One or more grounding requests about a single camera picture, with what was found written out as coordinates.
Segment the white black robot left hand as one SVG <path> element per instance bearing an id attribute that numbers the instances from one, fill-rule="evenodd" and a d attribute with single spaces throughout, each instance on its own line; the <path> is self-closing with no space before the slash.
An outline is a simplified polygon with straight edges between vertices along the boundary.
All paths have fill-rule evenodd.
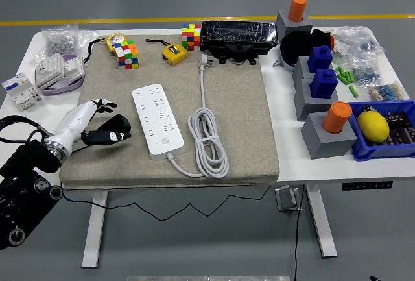
<path id="1" fill-rule="evenodd" d="M 131 126 L 121 114 L 113 116 L 95 131 L 85 131 L 97 112 L 112 112 L 116 107 L 109 100 L 95 99 L 72 109 L 58 124 L 53 135 L 45 139 L 43 145 L 64 162 L 73 152 L 73 144 L 79 140 L 90 146 L 113 145 L 130 138 Z"/>

